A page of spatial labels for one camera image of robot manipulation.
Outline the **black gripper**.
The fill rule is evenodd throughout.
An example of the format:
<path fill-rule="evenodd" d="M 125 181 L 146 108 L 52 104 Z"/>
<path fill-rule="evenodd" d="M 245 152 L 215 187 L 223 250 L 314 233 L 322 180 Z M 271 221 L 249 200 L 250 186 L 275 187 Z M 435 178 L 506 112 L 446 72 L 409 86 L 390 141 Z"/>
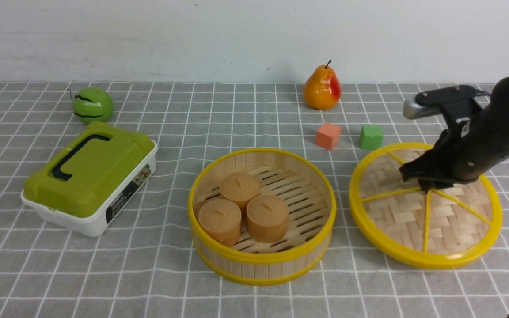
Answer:
<path fill-rule="evenodd" d="M 459 178 L 451 171 L 451 164 L 456 157 L 455 147 L 459 141 L 460 133 L 457 130 L 442 131 L 432 149 L 399 168 L 403 181 L 418 181 L 420 189 L 425 193 L 444 189 L 445 186 L 469 183 L 468 178 Z"/>

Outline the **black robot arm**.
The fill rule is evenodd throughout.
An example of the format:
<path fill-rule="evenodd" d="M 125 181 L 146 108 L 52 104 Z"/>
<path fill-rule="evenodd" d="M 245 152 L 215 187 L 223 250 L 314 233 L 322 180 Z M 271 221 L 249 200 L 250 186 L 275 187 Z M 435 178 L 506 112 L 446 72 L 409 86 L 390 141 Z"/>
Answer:
<path fill-rule="evenodd" d="M 492 92 L 454 85 L 420 92 L 404 102 L 406 119 L 438 114 L 447 128 L 432 149 L 400 167 L 403 181 L 416 180 L 426 192 L 448 189 L 473 183 L 509 159 L 509 76 Z"/>

